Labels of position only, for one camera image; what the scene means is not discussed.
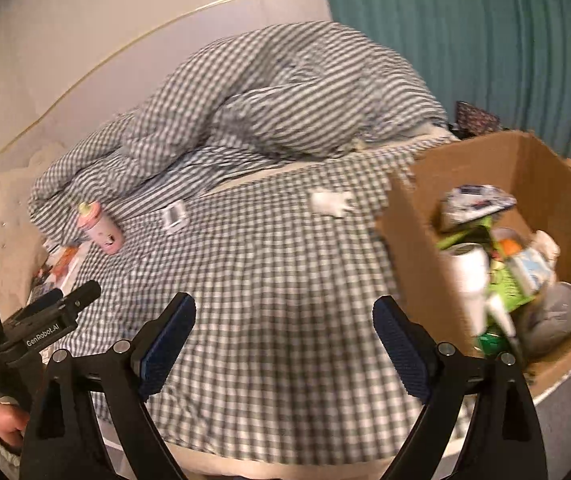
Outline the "person's left hand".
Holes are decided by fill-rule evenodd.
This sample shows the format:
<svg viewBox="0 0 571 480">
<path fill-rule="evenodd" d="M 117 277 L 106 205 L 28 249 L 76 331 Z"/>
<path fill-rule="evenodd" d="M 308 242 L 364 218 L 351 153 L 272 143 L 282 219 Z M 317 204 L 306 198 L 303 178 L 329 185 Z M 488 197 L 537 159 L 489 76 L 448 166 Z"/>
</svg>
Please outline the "person's left hand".
<svg viewBox="0 0 571 480">
<path fill-rule="evenodd" d="M 20 406 L 0 403 L 0 441 L 10 450 L 20 451 L 29 414 Z"/>
</svg>

